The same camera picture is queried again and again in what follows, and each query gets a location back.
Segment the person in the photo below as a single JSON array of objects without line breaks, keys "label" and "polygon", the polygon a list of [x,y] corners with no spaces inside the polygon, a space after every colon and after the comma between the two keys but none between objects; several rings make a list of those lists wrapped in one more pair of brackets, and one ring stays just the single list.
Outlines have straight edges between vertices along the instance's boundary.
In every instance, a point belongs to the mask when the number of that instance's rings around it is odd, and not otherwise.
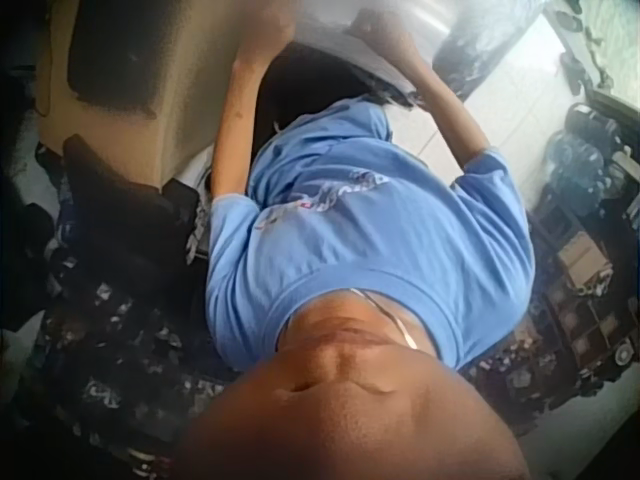
[{"label": "person", "polygon": [[409,79],[464,170],[391,143],[366,98],[299,118],[252,168],[256,99],[292,41],[289,2],[243,37],[215,145],[210,330],[247,372],[194,420],[183,478],[521,479],[509,429],[456,370],[525,313],[534,260],[504,159],[400,17],[351,34]]}]

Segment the cardboard box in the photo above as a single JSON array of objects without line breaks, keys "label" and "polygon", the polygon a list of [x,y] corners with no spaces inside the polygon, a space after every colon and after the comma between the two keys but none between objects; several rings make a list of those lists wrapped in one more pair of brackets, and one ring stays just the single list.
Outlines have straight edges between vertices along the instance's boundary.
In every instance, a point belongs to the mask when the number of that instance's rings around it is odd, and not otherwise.
[{"label": "cardboard box", "polygon": [[586,232],[578,233],[558,253],[574,288],[588,285],[600,272],[610,269],[609,260]]},{"label": "cardboard box", "polygon": [[[99,3],[98,8],[108,8]],[[160,75],[147,111],[110,110],[83,101],[72,90],[69,52],[79,6],[80,0],[57,0],[51,7],[37,65],[40,140],[61,155],[64,141],[81,135],[127,180],[161,188],[214,141],[235,55],[233,2],[181,0],[172,7],[175,13],[157,45]],[[121,10],[128,14],[126,5]],[[114,43],[119,35],[114,27]]]}]

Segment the necklace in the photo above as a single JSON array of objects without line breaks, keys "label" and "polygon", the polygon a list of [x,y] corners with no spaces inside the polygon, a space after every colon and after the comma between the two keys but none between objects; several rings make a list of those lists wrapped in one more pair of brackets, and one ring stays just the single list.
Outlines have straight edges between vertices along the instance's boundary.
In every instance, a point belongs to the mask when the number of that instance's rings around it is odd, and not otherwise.
[{"label": "necklace", "polygon": [[373,298],[371,298],[370,295],[363,292],[362,290],[356,290],[355,288],[351,288],[349,289],[349,291],[352,293],[355,293],[361,298],[364,298],[373,307],[375,307],[380,313],[382,313],[385,317],[391,320],[393,324],[398,328],[398,330],[400,330],[400,333],[402,333],[402,336],[404,337],[405,342],[407,342],[407,345],[409,345],[409,347],[412,348],[413,350],[418,350],[418,344],[413,339],[413,337],[409,333],[409,330],[407,330],[407,327],[402,322],[402,320],[400,320],[396,315],[394,315],[389,310],[384,308],[382,305],[376,302]]}]

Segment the hand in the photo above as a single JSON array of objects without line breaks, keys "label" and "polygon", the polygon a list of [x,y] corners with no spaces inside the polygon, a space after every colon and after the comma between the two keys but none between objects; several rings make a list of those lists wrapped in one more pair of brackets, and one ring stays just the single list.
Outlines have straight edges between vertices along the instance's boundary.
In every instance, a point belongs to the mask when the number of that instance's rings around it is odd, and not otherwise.
[{"label": "hand", "polygon": [[293,41],[296,6],[295,0],[251,2],[246,10],[237,61],[266,70]]},{"label": "hand", "polygon": [[409,76],[424,61],[402,18],[397,13],[364,8],[347,32]]}]

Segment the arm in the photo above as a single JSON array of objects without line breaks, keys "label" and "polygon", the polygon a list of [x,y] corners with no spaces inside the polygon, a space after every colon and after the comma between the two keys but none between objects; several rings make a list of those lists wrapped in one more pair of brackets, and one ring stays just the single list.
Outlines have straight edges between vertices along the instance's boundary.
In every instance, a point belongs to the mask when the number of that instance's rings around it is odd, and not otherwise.
[{"label": "arm", "polygon": [[397,14],[364,9],[354,22],[351,34],[413,83],[461,168],[489,148],[489,140],[480,126],[424,62]]},{"label": "arm", "polygon": [[258,90],[264,71],[236,61],[213,153],[211,194],[244,194],[249,178]]},{"label": "arm", "polygon": [[291,42],[295,12],[289,0],[260,2],[246,18],[213,153],[211,194],[244,194],[249,178],[258,91],[271,62]]}]

